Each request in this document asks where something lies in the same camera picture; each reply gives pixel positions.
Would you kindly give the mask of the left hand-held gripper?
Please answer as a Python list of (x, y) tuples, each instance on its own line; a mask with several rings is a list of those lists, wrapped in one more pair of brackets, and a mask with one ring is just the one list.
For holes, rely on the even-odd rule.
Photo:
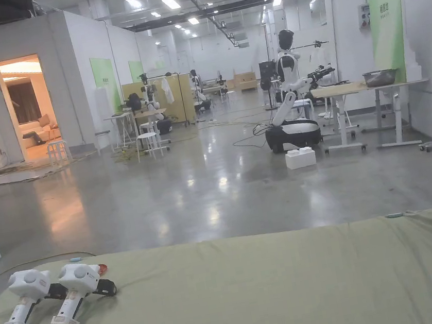
[(67, 297), (67, 288), (60, 283), (51, 283), (48, 270), (30, 269), (13, 273), (8, 290), (19, 301), (4, 324), (29, 324), (30, 315), (42, 300), (65, 300)]

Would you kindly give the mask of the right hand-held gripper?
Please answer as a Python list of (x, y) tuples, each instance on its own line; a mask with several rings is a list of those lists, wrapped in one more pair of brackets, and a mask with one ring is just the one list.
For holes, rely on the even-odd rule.
[(76, 316), (84, 299), (92, 294), (112, 297), (117, 287), (109, 279), (100, 279), (100, 266), (81, 263), (65, 265), (59, 274), (58, 283), (66, 288), (67, 295), (51, 324), (79, 324)]

